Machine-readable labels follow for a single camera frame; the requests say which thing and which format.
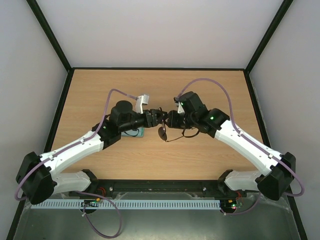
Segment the dark round sunglasses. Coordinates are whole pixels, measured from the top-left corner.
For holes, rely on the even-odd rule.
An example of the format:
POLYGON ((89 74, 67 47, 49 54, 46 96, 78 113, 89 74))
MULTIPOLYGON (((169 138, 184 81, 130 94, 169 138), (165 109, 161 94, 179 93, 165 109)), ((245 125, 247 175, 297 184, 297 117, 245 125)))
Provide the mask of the dark round sunglasses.
POLYGON ((200 134, 200 131, 195 127, 189 129, 170 128, 168 118, 157 119, 156 121, 158 123, 157 134, 164 143, 172 143, 181 139, 192 139, 200 134))

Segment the grey glasses case green lining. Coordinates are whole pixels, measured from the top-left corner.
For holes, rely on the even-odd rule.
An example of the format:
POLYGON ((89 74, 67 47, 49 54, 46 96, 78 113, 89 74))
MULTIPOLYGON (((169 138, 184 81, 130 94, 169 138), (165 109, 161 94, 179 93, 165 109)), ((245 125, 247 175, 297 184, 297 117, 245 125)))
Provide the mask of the grey glasses case green lining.
POLYGON ((140 127, 138 129, 126 130, 121 133, 122 137, 130 137, 130 138, 142 138, 144 136, 145 129, 140 127))

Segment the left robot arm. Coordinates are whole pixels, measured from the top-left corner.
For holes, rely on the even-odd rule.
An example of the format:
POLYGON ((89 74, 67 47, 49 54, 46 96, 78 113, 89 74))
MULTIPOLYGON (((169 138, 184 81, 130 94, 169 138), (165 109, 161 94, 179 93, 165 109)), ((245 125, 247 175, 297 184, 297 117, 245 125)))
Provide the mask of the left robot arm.
POLYGON ((84 171, 64 173, 63 171, 77 161, 115 144, 123 132, 139 128, 153 128, 162 123, 167 116, 161 108, 135 112, 133 105, 121 100, 79 139, 50 152, 40 155, 28 153, 18 170, 16 182, 24 198, 33 205, 47 200, 54 194, 85 191, 93 178, 84 171))

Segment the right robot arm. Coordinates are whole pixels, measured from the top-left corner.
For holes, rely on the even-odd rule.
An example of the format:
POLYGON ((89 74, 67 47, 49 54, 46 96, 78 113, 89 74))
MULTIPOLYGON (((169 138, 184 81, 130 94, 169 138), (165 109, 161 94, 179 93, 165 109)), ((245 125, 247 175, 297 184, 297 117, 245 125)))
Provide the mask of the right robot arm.
POLYGON ((294 180, 296 157, 282 154, 247 134, 218 108, 207 109, 193 91, 174 98, 177 110, 168 113, 166 124, 174 129, 196 128, 200 133, 230 146, 255 167, 255 171, 226 173, 218 183, 218 191, 229 196, 235 190, 259 191, 265 197, 278 201, 294 180))

